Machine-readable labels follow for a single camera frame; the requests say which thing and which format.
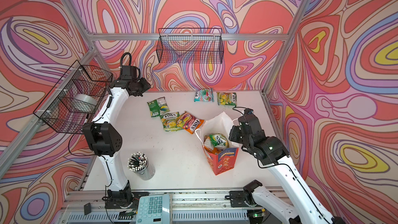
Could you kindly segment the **dark green snack bag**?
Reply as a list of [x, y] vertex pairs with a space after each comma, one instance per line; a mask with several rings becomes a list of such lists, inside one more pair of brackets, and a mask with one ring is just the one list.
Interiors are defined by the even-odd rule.
[[147, 102], [147, 104], [150, 110], [150, 117], [152, 118], [163, 116], [164, 114], [170, 112], [165, 97], [157, 98], [153, 101]]

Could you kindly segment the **red white paper bag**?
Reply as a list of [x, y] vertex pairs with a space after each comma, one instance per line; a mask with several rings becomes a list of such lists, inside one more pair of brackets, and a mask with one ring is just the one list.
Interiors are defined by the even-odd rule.
[[202, 143], [207, 162], [215, 175], [235, 167], [239, 147], [229, 140], [233, 120], [225, 113], [206, 120], [195, 135]]

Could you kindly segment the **yellow green mango snack bag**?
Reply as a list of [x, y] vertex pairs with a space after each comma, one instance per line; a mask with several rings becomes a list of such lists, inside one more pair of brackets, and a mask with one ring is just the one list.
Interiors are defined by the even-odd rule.
[[215, 155], [229, 148], [228, 139], [221, 133], [206, 135], [203, 145], [207, 152]]

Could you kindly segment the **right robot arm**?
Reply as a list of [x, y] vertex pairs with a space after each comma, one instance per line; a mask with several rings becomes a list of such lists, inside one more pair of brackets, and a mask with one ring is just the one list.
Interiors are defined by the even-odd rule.
[[251, 109], [238, 118], [231, 128], [229, 139], [242, 145], [252, 155], [260, 169], [266, 169], [279, 181], [291, 201], [287, 204], [275, 196], [258, 180], [243, 187], [245, 203], [261, 206], [283, 224], [343, 224], [317, 199], [296, 169], [286, 146], [275, 136], [266, 136], [260, 121]]

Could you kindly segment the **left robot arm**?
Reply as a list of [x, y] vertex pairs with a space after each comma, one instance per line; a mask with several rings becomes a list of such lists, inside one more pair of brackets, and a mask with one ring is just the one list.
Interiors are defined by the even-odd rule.
[[117, 120], [129, 97], [142, 96], [148, 89], [150, 85], [141, 76], [138, 67], [122, 65], [119, 77], [107, 88], [108, 97], [103, 107], [82, 128], [90, 150], [98, 157], [105, 170], [106, 209], [128, 208], [133, 204], [134, 195], [119, 156], [122, 136], [113, 126], [113, 122]]

